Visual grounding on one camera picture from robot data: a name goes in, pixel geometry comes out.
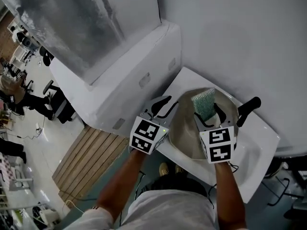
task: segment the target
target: white sink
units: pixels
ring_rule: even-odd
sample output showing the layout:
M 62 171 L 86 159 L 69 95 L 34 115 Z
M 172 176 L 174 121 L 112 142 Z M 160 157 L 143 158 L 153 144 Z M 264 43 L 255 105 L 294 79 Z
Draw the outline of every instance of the white sink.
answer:
M 183 68 L 164 93 L 164 95 L 171 95 L 172 99 L 161 109 L 159 114 L 165 114 L 186 91 L 206 87 L 215 87 L 223 92 L 232 99 L 236 106 L 242 104 L 215 84 L 195 72 Z M 273 159 L 279 140 L 280 138 L 275 131 L 254 112 L 248 116 L 244 125 L 239 129 L 237 147 L 231 163 L 239 166 L 234 175 L 244 203 L 251 199 L 261 183 Z M 157 150 L 207 184 L 214 185 L 216 183 L 214 165 L 209 164 L 206 159 L 196 160 L 186 156 L 173 147 L 169 139 L 166 139 Z

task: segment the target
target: wooden pallet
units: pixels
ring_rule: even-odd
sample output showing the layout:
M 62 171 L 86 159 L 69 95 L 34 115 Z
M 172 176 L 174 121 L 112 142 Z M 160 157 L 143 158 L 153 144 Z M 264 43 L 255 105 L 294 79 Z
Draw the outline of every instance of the wooden pallet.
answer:
M 52 176 L 63 201 L 85 196 L 128 144 L 128 138 L 86 126 Z

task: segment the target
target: sink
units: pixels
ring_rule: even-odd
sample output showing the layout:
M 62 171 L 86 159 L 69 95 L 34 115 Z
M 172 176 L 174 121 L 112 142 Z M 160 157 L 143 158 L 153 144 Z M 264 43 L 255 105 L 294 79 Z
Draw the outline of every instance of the sink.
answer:
M 242 104 L 215 84 L 183 67 L 164 93 L 164 95 L 171 95 L 172 99 L 161 109 L 159 115 L 164 115 L 177 100 L 179 102 L 182 98 L 188 100 L 190 95 L 194 95 L 193 91 L 196 89 L 212 87 L 227 95 L 236 106 Z M 170 126 L 169 137 L 157 150 L 202 181 L 214 185 L 216 183 L 214 165 L 209 164 L 205 159 L 196 136 L 197 128 L 192 117 L 189 114 L 180 113 L 179 104 L 178 112 Z M 254 112 L 247 117 L 244 125 L 239 129 L 237 146 L 231 163 L 239 166 L 234 175 L 243 202 L 247 203 L 257 190 L 274 157 L 279 140 L 277 133 Z

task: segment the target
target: sponge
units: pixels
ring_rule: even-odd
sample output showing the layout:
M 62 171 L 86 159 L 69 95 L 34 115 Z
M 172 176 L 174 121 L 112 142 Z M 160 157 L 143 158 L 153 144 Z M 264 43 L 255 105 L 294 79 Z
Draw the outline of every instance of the sponge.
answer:
M 191 98 L 195 112 L 201 116 L 204 122 L 216 114 L 214 108 L 214 95 L 215 88 L 211 88 Z

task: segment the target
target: black handle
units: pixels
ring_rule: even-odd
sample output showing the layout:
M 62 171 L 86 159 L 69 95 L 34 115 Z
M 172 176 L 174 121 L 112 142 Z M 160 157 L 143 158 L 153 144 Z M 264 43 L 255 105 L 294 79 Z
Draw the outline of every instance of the black handle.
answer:
M 259 108 L 261 106 L 261 100 L 259 97 L 254 97 L 250 101 L 246 102 L 245 104 L 238 107 L 239 120 L 237 121 L 236 125 L 238 127 L 242 127 L 245 120 L 247 119 L 248 115 L 254 111 L 255 109 Z

